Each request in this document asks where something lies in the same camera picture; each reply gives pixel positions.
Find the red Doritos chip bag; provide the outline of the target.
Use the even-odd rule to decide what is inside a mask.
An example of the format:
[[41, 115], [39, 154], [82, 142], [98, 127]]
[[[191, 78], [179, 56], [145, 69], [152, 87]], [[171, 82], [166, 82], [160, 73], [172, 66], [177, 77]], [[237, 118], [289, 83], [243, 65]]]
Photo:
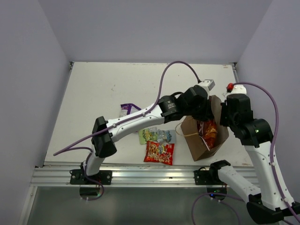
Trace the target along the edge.
[[198, 134], [208, 150], [214, 148], [217, 138], [217, 125], [214, 119], [208, 121], [199, 121], [197, 123]]

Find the brown paper bag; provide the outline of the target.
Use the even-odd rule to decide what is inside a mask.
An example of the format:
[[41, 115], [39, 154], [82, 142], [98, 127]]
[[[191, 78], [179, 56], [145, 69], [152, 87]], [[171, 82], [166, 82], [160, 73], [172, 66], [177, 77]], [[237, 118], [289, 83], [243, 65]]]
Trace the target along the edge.
[[214, 156], [229, 137], [228, 128], [220, 125], [221, 99], [211, 96], [210, 108], [212, 119], [200, 121], [187, 116], [175, 127], [176, 134], [185, 138], [194, 161]]

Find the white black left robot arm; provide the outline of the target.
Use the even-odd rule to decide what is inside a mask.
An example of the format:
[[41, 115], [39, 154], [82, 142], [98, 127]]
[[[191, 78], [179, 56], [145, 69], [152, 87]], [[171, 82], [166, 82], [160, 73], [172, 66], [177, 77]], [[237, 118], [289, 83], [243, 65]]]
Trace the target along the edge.
[[94, 183], [104, 159], [116, 153], [115, 143], [135, 131], [178, 121], [184, 116], [192, 116], [195, 119], [209, 118], [210, 90], [200, 83], [184, 93], [176, 92], [163, 96], [157, 103], [128, 116], [111, 120], [97, 118], [91, 140], [94, 150], [85, 162], [81, 179], [87, 184]]

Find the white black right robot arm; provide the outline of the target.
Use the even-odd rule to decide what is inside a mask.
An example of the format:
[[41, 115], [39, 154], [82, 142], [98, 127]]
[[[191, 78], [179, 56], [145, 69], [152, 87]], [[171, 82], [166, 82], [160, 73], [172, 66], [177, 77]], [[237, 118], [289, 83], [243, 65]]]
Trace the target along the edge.
[[250, 156], [259, 186], [246, 180], [226, 160], [210, 165], [209, 179], [214, 184], [229, 185], [246, 203], [250, 217], [257, 224], [272, 224], [287, 216], [298, 215], [300, 204], [292, 198], [278, 170], [275, 153], [270, 151], [273, 133], [264, 119], [254, 119], [250, 99], [245, 94], [228, 95], [221, 103], [220, 124], [229, 127]]

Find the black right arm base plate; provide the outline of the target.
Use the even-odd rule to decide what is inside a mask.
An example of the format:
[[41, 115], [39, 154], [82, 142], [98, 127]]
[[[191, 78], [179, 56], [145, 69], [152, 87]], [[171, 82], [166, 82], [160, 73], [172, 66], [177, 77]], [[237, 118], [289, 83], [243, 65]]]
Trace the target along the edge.
[[200, 167], [194, 170], [194, 181], [196, 185], [214, 185], [209, 170], [206, 167]]

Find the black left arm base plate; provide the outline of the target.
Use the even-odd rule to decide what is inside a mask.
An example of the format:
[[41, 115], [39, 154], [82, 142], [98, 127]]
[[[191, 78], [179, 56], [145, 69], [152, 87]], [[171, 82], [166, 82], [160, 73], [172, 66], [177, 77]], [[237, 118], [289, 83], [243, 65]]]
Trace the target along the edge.
[[100, 170], [97, 174], [89, 176], [87, 179], [84, 176], [84, 172], [82, 169], [74, 169], [70, 171], [70, 184], [71, 185], [96, 185], [97, 181], [102, 185], [110, 185], [113, 177], [113, 172], [111, 170]]

